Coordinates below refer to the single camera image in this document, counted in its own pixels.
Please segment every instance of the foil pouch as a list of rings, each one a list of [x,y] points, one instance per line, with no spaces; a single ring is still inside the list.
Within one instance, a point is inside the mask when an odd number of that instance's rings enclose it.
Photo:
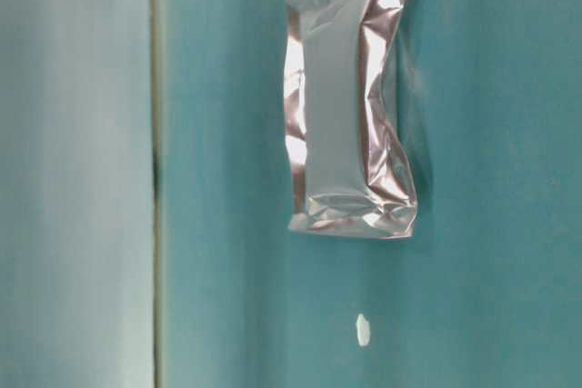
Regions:
[[[286,149],[294,231],[412,234],[416,191],[396,136],[396,49],[405,0],[286,0]]]

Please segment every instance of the plastic bag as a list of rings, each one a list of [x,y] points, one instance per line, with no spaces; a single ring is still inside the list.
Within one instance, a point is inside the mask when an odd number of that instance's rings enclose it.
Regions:
[[[294,231],[412,234],[416,191],[396,136],[404,0],[286,0],[286,149]]]

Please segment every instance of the turquoise painted surface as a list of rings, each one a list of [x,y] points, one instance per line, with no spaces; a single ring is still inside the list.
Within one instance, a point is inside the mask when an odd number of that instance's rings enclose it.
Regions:
[[[581,384],[578,0],[410,0],[396,243],[286,230],[282,0],[160,5],[164,386]]]
[[[148,0],[0,0],[0,386],[152,386]]]

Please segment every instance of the small white particle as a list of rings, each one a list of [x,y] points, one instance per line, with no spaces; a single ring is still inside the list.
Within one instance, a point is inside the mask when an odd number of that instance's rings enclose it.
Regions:
[[[356,320],[357,342],[360,347],[366,347],[370,344],[370,323],[366,320],[363,314],[360,314]]]

